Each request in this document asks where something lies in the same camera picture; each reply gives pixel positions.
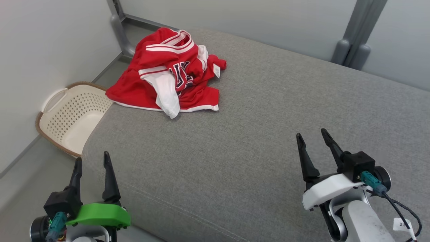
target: cable connector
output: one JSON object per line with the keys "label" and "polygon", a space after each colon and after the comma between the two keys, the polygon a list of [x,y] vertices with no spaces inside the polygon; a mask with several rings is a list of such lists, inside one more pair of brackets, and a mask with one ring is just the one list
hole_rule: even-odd
{"label": "cable connector", "polygon": [[382,193],[387,191],[387,187],[382,185],[381,181],[368,171],[362,172],[360,178],[361,181],[370,186],[373,189],[373,193],[379,197],[383,197]]}
{"label": "cable connector", "polygon": [[58,212],[52,220],[49,226],[49,232],[46,235],[47,242],[56,242],[60,236],[60,232],[63,230],[64,225],[66,225],[67,216],[64,212]]}

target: gray fabric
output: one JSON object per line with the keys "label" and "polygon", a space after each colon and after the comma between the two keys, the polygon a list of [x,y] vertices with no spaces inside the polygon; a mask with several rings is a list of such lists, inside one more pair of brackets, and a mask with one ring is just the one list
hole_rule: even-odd
{"label": "gray fabric", "polygon": [[[98,192],[110,152],[136,226],[169,241],[329,241],[319,209],[301,204],[295,139],[301,132],[321,174],[334,172],[322,127],[344,150],[385,167],[389,194],[428,224],[429,92],[229,34],[190,33],[227,60],[210,82],[220,90],[219,111],[170,120],[113,105],[83,150]],[[391,230],[394,209],[381,198],[371,203]],[[425,227],[421,241],[429,240]]]}

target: gray metal frame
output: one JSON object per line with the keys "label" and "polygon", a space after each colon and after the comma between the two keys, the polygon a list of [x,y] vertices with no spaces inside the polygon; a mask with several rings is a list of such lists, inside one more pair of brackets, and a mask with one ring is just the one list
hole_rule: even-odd
{"label": "gray metal frame", "polygon": [[118,44],[120,45],[121,51],[123,52],[123,55],[128,58],[133,58],[136,47],[133,46],[129,39],[127,38],[126,32],[124,31],[124,27],[122,25],[122,20],[125,19],[125,15],[122,12],[122,7],[118,0],[116,0],[118,10],[115,7],[115,3],[113,0],[107,0],[107,4],[109,6],[109,9],[111,10],[112,16],[111,16],[111,24],[112,28],[114,30],[115,36],[117,37]]}
{"label": "gray metal frame", "polygon": [[366,45],[387,0],[357,0],[343,39],[338,41],[331,62],[361,70],[370,55]]}
{"label": "gray metal frame", "polygon": [[175,31],[179,30],[178,28],[174,28],[174,27],[171,27],[171,26],[168,26],[168,25],[160,24],[160,23],[157,23],[157,22],[154,22],[154,21],[151,21],[151,20],[139,18],[139,17],[133,16],[133,15],[129,15],[129,14],[126,14],[126,13],[124,13],[124,16],[126,18],[133,19],[133,20],[136,20],[136,21],[139,21],[139,22],[143,22],[143,23],[147,23],[147,24],[150,24],[150,25],[153,25],[153,26],[170,28],[170,29],[173,29]]}

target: white label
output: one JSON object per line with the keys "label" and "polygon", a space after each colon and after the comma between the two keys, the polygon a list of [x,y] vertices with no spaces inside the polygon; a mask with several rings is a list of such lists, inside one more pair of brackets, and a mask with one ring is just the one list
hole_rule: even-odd
{"label": "white label", "polygon": [[[408,222],[409,228],[412,228],[411,221],[409,221],[407,219],[405,219],[405,220],[406,220],[406,222]],[[393,230],[395,230],[395,231],[406,231],[406,232],[409,231],[408,228],[406,228],[406,225],[403,222],[403,220],[399,217],[396,217],[394,219]]]}
{"label": "white label", "polygon": [[218,78],[221,75],[221,68],[219,66],[215,65],[215,64],[214,64],[214,74]]}

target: sofa seam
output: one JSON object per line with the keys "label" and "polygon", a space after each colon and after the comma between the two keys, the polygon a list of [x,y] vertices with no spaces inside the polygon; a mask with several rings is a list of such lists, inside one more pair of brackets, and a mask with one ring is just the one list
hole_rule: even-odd
{"label": "sofa seam", "polygon": [[[188,217],[190,217],[190,218],[192,218],[192,219],[196,220],[197,222],[199,222],[199,223],[201,223],[201,224],[204,224],[204,225],[206,225],[206,226],[211,227],[211,228],[215,229],[216,231],[218,231],[218,232],[220,232],[220,233],[222,233],[222,234],[224,234],[224,235],[227,235],[228,237],[233,238],[234,240],[237,240],[237,241],[238,241],[238,239],[236,239],[236,238],[234,238],[234,237],[232,237],[232,236],[230,236],[230,235],[228,235],[228,234],[226,234],[226,233],[224,233],[224,232],[222,232],[222,231],[220,231],[220,230],[218,230],[218,229],[214,228],[213,226],[210,226],[209,224],[212,224],[212,225],[214,225],[214,226],[216,226],[216,227],[218,227],[218,228],[220,228],[220,229],[222,229],[222,230],[225,230],[225,231],[229,232],[230,234],[235,235],[235,236],[236,236],[236,237],[238,237],[238,238],[241,238],[241,239],[242,239],[242,240],[244,240],[244,241],[248,241],[248,242],[249,242],[249,240],[247,240],[247,239],[245,239],[245,238],[243,238],[243,237],[241,237],[241,236],[239,236],[239,235],[237,235],[237,234],[235,234],[235,233],[233,233],[233,232],[229,231],[228,229],[225,229],[225,228],[223,228],[223,227],[221,227],[221,226],[219,226],[219,225],[217,225],[217,224],[215,224],[215,223],[213,223],[213,222],[211,222],[211,221],[209,221],[209,220],[207,220],[207,219],[205,219],[205,218],[203,218],[203,217],[201,217],[201,216],[199,216],[199,215],[197,215],[197,214],[195,214],[195,213],[193,213],[193,212],[190,212],[190,211],[188,211],[188,210],[186,210],[186,209],[183,209],[183,208],[181,208],[181,207],[179,207],[179,206],[176,206],[176,205],[174,205],[174,204],[172,204],[172,203],[170,203],[170,202],[168,202],[168,201],[166,201],[166,200],[163,200],[163,199],[161,199],[161,198],[159,198],[159,197],[157,197],[157,196],[155,196],[155,195],[152,195],[152,194],[150,194],[150,193],[148,193],[148,192],[146,192],[146,191],[142,191],[142,190],[140,190],[140,189],[138,189],[138,188],[136,188],[136,187],[134,187],[134,186],[132,186],[132,185],[126,185],[126,186],[128,186],[128,187],[132,188],[132,189],[133,189],[133,190],[135,190],[137,193],[139,193],[139,194],[141,194],[141,195],[143,195],[143,196],[145,196],[145,197],[147,197],[147,198],[149,198],[149,199],[151,199],[151,200],[153,200],[153,201],[155,201],[155,202],[158,202],[158,203],[160,203],[160,204],[162,204],[162,205],[164,205],[164,206],[166,206],[166,207],[168,207],[168,208],[170,208],[170,209],[172,209],[172,210],[174,210],[174,211],[177,211],[177,212],[179,212],[179,213],[181,213],[181,214],[183,214],[183,215],[185,215],[185,216],[188,216]],[[180,209],[180,210],[184,211],[185,213],[184,213],[184,212],[181,212],[181,211],[179,211],[179,210],[177,210],[177,209],[174,209],[173,207],[178,208],[178,209]],[[203,221],[201,221],[201,220],[199,220],[199,219],[197,219],[197,218],[195,218],[195,217],[192,217],[192,216],[190,216],[190,215],[188,215],[188,214],[186,214],[186,213],[192,214],[192,215],[194,215],[194,216],[196,216],[196,217],[200,218],[201,220],[206,221],[206,222],[207,222],[207,223],[209,223],[209,224],[204,223]]]}

